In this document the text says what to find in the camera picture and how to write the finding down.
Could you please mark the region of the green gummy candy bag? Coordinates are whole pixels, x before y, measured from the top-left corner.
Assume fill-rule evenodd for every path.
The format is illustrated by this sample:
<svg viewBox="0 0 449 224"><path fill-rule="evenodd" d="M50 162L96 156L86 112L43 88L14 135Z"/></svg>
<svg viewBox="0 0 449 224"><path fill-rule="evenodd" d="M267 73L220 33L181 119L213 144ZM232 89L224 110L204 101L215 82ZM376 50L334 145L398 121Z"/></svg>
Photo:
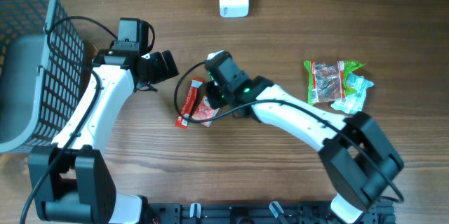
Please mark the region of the green gummy candy bag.
<svg viewBox="0 0 449 224"><path fill-rule="evenodd" d="M309 74L307 102L310 105L345 99L356 90L346 84L349 74L364 64L355 60L334 63L306 60L304 67Z"/></svg>

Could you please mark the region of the red snack sachet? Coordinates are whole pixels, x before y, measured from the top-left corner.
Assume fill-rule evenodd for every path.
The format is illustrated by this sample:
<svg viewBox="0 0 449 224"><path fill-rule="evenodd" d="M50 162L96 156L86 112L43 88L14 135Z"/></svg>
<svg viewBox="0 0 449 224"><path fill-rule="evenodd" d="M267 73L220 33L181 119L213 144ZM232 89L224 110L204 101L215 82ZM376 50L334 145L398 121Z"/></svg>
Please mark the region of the red snack sachet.
<svg viewBox="0 0 449 224"><path fill-rule="evenodd" d="M219 111L219 108L213 109L210 106L208 98L206 96L204 96L202 98L201 102L199 103L199 106L194 111L194 113L192 115L192 119L197 120L197 121L207 119L208 121L201 122L201 124L203 124L206 127L210 127L210 125L212 124L212 121L209 121L209 119L213 118L218 113L218 111Z"/></svg>

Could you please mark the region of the teal tissue pack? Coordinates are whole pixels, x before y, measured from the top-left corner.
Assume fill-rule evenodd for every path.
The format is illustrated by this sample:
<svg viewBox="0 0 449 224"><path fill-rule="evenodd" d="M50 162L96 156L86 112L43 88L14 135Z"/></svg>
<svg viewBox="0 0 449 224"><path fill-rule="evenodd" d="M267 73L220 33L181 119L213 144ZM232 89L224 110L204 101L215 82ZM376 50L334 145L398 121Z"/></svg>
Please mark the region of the teal tissue pack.
<svg viewBox="0 0 449 224"><path fill-rule="evenodd" d="M348 95L345 99L336 100L330 106L337 111L347 114L356 114L363 109L364 102L367 96L367 90L374 86L372 81L365 79L363 76L358 76L349 73L345 84L355 90L355 93Z"/></svg>

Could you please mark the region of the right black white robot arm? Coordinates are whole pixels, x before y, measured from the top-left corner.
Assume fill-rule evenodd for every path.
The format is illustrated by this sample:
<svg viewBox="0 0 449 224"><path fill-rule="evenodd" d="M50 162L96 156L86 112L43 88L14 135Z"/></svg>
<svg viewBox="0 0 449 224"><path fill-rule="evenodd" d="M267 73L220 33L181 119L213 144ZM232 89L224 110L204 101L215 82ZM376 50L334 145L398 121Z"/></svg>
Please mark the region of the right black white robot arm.
<svg viewBox="0 0 449 224"><path fill-rule="evenodd" d="M390 187L402 202L393 180L404 162L377 122L364 112L351 117L313 107L264 77L251 79L227 51L208 55L206 93L213 108L226 105L230 114L280 128L318 152L337 194L330 213L355 223Z"/></svg>

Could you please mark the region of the long red stick sachet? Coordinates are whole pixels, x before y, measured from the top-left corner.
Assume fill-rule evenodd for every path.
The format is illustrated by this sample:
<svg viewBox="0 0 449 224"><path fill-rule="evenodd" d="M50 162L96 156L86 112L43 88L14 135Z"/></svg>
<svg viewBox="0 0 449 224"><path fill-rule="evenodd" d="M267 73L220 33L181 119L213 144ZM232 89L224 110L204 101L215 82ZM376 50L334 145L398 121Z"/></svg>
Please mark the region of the long red stick sachet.
<svg viewBox="0 0 449 224"><path fill-rule="evenodd" d="M196 98L199 92L199 88L203 84L203 80L199 78L193 78L191 85L189 87L189 91L187 93L187 97L185 99L185 103L181 109L182 116L179 116L175 122L175 126L181 129L186 129L188 127L188 118L190 117L194 104L196 102Z"/></svg>

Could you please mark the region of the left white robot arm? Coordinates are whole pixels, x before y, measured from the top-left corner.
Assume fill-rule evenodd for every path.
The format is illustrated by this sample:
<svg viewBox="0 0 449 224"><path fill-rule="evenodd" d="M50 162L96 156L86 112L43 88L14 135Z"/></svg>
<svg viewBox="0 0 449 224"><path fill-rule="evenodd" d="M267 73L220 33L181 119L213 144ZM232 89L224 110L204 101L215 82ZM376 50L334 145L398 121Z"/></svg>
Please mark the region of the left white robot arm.
<svg viewBox="0 0 449 224"><path fill-rule="evenodd" d="M105 163L112 127L126 100L136 91L175 77L170 51L153 52L154 28L137 18L121 18L119 33L101 49L91 66L50 51L90 72L91 82L67 124L48 146L37 145L28 156L32 191L23 207L24 223L31 205L43 221L65 223L143 223L147 198L117 192Z"/></svg>

